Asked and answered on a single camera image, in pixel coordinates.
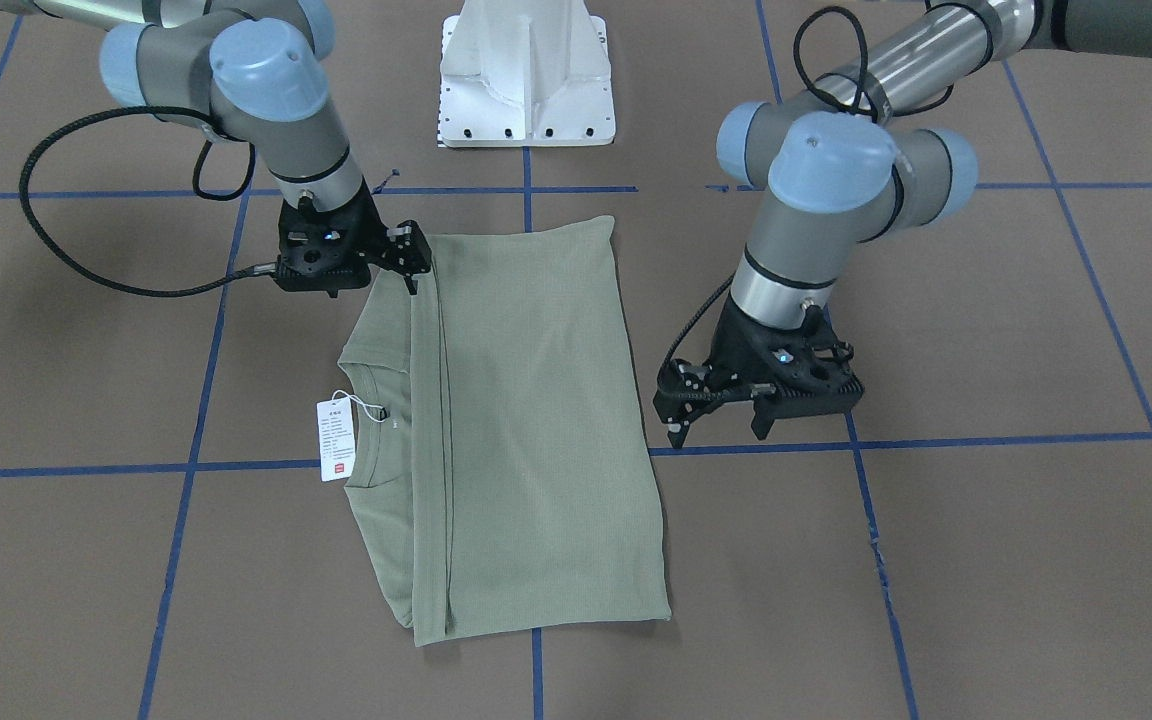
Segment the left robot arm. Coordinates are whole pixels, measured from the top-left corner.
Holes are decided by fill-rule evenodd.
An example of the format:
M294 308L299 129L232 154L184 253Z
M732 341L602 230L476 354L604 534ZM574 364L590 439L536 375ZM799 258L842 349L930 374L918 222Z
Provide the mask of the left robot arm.
M826 305L861 243L938 222L963 209L979 179L973 147L948 129L890 132L892 119L937 108L952 88L1021 50L1152 59L1152 1L929 1L910 26L870 46L841 15L859 55L810 77L781 104L744 103L717 135L717 160L765 196L722 300L707 359L668 350L655 414L681 448L695 423L728 404L753 407L751 432L776 420L850 414L864 387L852 346Z

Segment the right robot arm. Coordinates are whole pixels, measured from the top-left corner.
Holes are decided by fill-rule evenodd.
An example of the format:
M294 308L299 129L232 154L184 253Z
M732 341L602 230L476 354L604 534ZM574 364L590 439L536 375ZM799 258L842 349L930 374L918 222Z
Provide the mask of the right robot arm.
M275 262L247 266L209 285L270 275L285 291L361 290L371 270L401 275L407 291L433 268L419 223L379 217L351 141L329 94L323 60L335 45L323 1L0 1L0 12L50 15L104 29L103 82L114 109L74 120L31 151L18 179L26 222L58 259L111 290L150 296L84 268L37 219L29 183L61 138L115 118L147 115L247 143L282 192Z

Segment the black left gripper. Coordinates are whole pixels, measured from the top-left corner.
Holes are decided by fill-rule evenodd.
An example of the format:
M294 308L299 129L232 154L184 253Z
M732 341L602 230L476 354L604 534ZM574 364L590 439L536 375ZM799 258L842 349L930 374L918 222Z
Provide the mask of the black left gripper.
M653 407L672 448L684 447L695 420L736 402L753 402L755 420L849 414L864 395L850 367L852 356L852 346L838 340L823 306L808 306L799 328L782 331L755 323L728 300L708 359L664 363Z

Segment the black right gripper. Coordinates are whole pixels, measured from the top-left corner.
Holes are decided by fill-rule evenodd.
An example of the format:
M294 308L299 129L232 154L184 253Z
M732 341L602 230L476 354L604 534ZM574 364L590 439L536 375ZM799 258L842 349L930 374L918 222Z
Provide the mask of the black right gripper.
M358 191L340 209L320 211L314 202L282 202L278 218L279 255L274 282L285 291L361 290L371 285L369 263L378 256L381 266L403 278L407 291L419 291L416 278L433 272L433 251L416 220L387 229L376 202Z

